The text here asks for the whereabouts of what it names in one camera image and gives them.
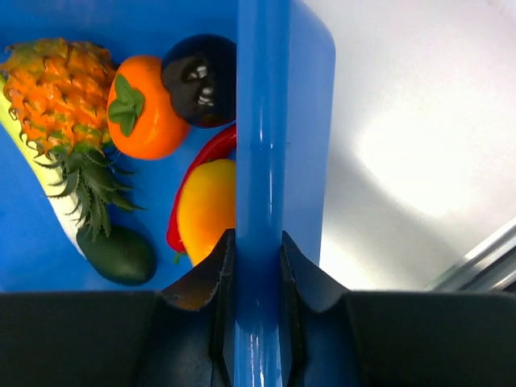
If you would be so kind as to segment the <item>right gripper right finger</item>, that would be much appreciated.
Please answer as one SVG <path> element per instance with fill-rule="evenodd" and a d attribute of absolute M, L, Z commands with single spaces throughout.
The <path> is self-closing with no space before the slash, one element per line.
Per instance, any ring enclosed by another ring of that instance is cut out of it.
<path fill-rule="evenodd" d="M 351 291 L 280 250 L 286 386 L 512 386 L 512 293 Z"/>

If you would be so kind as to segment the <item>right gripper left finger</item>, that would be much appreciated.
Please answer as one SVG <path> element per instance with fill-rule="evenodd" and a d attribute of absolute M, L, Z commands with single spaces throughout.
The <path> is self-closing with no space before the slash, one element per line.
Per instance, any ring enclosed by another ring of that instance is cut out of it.
<path fill-rule="evenodd" d="M 4 386 L 230 386 L 235 233 L 161 291 L 3 293 Z"/>

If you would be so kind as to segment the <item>yellow mango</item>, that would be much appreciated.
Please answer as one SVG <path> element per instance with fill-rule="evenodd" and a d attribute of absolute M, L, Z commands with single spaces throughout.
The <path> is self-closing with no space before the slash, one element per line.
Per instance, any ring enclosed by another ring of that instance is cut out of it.
<path fill-rule="evenodd" d="M 193 266 L 212 252 L 227 229 L 235 227 L 236 162 L 219 159 L 189 175 L 177 205 L 177 229 Z"/>

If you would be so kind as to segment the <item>red chili pepper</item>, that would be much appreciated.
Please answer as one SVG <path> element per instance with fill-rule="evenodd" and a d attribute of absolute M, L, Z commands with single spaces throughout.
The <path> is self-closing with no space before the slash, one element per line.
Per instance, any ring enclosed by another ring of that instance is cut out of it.
<path fill-rule="evenodd" d="M 228 158 L 229 155 L 232 154 L 236 149 L 236 141 L 236 124 L 233 123 L 229 127 L 226 127 L 220 131 L 212 139 L 210 139 L 186 170 L 174 199 L 173 210 L 169 217 L 169 225 L 166 233 L 166 241 L 171 249 L 175 251 L 175 256 L 173 258 L 174 264 L 179 264 L 180 259 L 186 255 L 185 247 L 178 230 L 177 209 L 181 199 L 183 187 L 187 182 L 189 175 L 201 164 Z"/>

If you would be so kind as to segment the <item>blue plastic tray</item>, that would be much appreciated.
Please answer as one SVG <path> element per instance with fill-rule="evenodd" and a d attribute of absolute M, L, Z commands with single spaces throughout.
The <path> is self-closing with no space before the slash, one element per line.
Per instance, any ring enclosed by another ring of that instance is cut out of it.
<path fill-rule="evenodd" d="M 162 60 L 181 40 L 213 34 L 236 43 L 236 208 L 234 369 L 230 386 L 282 380 L 280 250 L 288 234 L 301 250 L 320 241 L 335 45 L 298 1 L 4 1 L 1 63 L 9 45 L 39 38 L 87 41 L 116 65 L 132 56 Z M 180 280 L 164 233 L 201 127 L 170 156 L 140 160 L 106 149 L 124 196 L 112 225 L 137 231 L 157 258 L 143 285 L 98 274 L 71 244 L 41 185 L 1 125 L 1 296 L 3 293 L 161 291 Z"/>

